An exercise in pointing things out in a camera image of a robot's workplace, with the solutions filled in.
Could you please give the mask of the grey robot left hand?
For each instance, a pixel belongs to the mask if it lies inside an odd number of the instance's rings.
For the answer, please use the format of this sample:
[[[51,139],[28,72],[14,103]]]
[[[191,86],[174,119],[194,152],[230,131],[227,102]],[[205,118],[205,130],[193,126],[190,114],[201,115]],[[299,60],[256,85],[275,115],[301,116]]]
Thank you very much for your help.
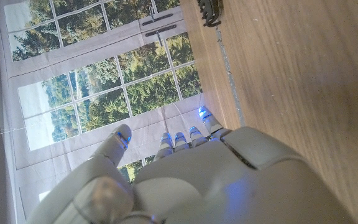
[[[164,133],[133,182],[119,172],[131,140],[118,126],[39,203],[28,223],[353,223],[306,160],[251,127],[224,128],[206,107],[208,130]]]

